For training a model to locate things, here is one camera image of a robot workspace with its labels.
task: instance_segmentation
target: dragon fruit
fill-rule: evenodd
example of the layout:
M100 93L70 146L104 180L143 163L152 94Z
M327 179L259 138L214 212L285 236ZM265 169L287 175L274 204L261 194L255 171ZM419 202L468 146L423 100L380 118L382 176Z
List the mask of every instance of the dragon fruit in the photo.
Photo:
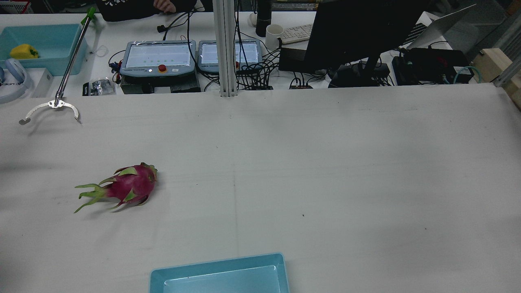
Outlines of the dragon fruit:
M77 213L82 207L98 202L102 198L117 198L119 203L111 207L115 209L124 203L139 202L142 205L148 199L148 196L154 189L157 181L157 170L154 165L147 165L141 163L132 167L125 167L114 172L112 177L109 177L99 184L85 184L76 186L76 188L93 187L94 191L82 192L80 198L89 197L91 201L83 204L74 213Z

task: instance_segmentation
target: blue tray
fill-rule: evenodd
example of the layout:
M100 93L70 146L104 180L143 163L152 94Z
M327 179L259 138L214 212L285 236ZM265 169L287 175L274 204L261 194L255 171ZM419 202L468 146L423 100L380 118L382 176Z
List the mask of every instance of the blue tray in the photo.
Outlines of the blue tray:
M158 268L149 293L289 293L281 253Z
M4 60L11 58L9 53L12 48L21 44L30 44L38 51L40 57L37 59L21 59L20 63L23 67L47 68L53 76L63 75L72 58L80 33L81 26L79 24L5 27L0 34L0 64L3 65ZM71 75L80 72L86 51L87 44L84 39L72 67Z

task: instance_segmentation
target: grabber claw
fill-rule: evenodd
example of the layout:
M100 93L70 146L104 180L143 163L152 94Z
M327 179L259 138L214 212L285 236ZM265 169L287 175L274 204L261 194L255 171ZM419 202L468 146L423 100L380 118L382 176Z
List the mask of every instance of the grabber claw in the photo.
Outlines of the grabber claw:
M71 108L74 111L74 118L76 119L77 122L79 122L81 124L80 113L78 112L78 109L76 109L76 107L74 107L73 105L71 105L69 103L65 103L62 100L62 98L64 96L65 85L67 84L67 80L69 79L69 75L72 70L74 61L76 60L76 56L78 55L78 51L80 49L81 42L83 41L83 37L85 36L85 33L87 32L87 28L89 27L89 23L91 22L91 20L94 20L96 18L94 16L95 11L96 11L96 9L91 7L87 13L87 16L81 21L83 28L81 30L80 37L78 38L78 41L76 42L76 47L74 49L71 59L69 60L69 64L67 65L67 69L65 70L64 77L61 80L60 86L58 88L58 91L56 92L54 100L34 107L32 110L30 110L27 113L25 119L18 121L19 124L25 125L25 124L29 123L31 121L31 115L39 108L42 108L45 106L49 106L54 109L58 109L61 107Z
M80 121L80 113L78 112L78 109L77 109L76 107L74 107L73 105L69 104L69 103L65 103L65 102L62 101L62 100L58 100L58 104L57 104L57 105L55 105L55 104L54 104L54 100L52 100L52 101L49 101L49 102L47 102L47 103L43 103L43 104L40 104L40 105L34 107L33 109L31 109L31 110L27 113L25 119L22 119L22 120L18 121L18 123L19 123L20 125L25 125L25 124L29 123L29 122L31 121L31 115L32 115L34 112L36 112L36 110L38 110L39 108L42 108L42 107L45 107L45 106L48 106L48 107L51 107L51 108L54 108L54 109L58 109L58 108L61 108L61 107L68 107L68 108L71 108L72 111L74 112L74 118L76 119L76 121L77 121L78 123L81 124L81 121Z

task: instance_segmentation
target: white mug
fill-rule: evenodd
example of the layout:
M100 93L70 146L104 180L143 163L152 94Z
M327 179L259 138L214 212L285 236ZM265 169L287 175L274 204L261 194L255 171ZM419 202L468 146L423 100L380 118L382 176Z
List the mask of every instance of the white mug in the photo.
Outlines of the white mug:
M266 27L266 47L273 51L279 47L278 38L282 37L284 28L280 25L268 25Z

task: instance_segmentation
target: red emergency stop button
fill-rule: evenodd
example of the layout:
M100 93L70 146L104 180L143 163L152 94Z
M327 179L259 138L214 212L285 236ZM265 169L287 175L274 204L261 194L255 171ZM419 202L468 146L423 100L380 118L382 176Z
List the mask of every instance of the red emergency stop button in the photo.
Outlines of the red emergency stop button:
M166 66L163 65L163 64L157 66L157 69L158 69L159 72L161 72L161 73L165 73L165 72L166 72Z

